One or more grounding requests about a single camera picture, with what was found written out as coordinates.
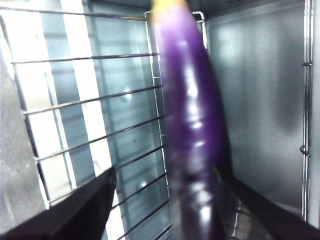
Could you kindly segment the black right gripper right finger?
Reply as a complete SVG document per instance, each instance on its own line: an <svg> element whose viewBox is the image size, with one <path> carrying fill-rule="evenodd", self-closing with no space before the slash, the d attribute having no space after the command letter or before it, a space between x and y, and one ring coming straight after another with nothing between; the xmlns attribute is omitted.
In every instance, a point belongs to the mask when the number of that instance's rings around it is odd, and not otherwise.
<svg viewBox="0 0 320 240"><path fill-rule="evenodd" d="M228 240L318 240L319 229L272 203L219 166L216 207Z"/></svg>

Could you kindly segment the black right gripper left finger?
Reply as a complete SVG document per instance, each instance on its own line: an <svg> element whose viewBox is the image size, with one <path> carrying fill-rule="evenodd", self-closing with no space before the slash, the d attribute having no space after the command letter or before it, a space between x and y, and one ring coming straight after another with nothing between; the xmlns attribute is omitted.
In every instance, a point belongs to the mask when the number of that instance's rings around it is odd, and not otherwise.
<svg viewBox="0 0 320 240"><path fill-rule="evenodd" d="M111 213L117 174L111 167L57 205L2 234L2 240L100 240Z"/></svg>

